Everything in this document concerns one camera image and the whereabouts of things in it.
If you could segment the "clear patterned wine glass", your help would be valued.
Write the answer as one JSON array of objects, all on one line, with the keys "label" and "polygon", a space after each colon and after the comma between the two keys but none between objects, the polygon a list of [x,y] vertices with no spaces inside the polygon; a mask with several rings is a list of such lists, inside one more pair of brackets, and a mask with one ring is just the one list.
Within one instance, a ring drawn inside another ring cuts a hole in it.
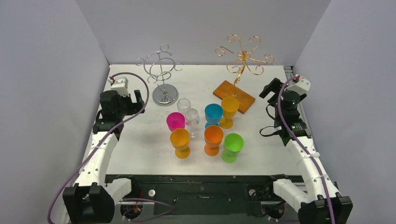
[{"label": "clear patterned wine glass", "polygon": [[177,110],[179,113],[183,114],[183,116],[186,116],[186,113],[188,110],[191,108],[191,102],[190,100],[186,98],[181,98],[177,102]]}]

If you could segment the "blue plastic wine glass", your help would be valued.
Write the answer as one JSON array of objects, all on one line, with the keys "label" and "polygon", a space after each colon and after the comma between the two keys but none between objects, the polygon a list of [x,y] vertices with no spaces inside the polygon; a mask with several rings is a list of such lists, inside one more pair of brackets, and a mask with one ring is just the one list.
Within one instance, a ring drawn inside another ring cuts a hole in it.
[{"label": "blue plastic wine glass", "polygon": [[219,104],[209,104],[205,107],[205,128],[215,125],[219,126],[219,122],[223,116],[223,108]]}]

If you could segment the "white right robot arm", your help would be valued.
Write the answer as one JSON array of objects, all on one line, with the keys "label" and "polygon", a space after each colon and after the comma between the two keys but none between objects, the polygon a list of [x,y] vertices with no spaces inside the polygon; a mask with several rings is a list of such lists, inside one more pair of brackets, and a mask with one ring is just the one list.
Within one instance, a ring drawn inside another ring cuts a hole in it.
[{"label": "white right robot arm", "polygon": [[281,197],[297,212],[301,224],[345,224],[353,203],[350,197],[342,196],[326,173],[311,132],[297,109],[310,86],[310,81],[302,76],[285,83],[274,78],[259,95],[265,98],[274,94],[268,99],[268,105],[275,110],[273,135],[281,138],[294,157],[306,187],[303,191],[287,177],[279,177],[266,183],[263,192],[269,199]]}]

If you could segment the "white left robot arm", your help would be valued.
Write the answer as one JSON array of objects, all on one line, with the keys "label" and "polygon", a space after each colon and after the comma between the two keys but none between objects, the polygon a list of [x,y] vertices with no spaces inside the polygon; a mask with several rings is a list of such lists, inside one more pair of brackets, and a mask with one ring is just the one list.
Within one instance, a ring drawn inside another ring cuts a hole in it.
[{"label": "white left robot arm", "polygon": [[72,224],[107,224],[114,217],[115,206],[123,198],[129,201],[139,196],[139,187],[129,178],[120,178],[105,185],[107,168],[113,150],[124,128],[124,117],[144,113],[145,102],[139,90],[130,95],[115,90],[100,95],[101,109],[93,125],[93,145],[79,168],[73,186],[63,191],[63,201]]}]

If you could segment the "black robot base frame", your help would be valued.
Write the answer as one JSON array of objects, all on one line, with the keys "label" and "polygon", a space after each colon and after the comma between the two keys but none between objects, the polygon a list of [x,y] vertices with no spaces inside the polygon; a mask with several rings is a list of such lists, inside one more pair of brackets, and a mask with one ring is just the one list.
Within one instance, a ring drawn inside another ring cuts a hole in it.
[{"label": "black robot base frame", "polygon": [[114,224],[296,224],[271,175],[127,175]]}]

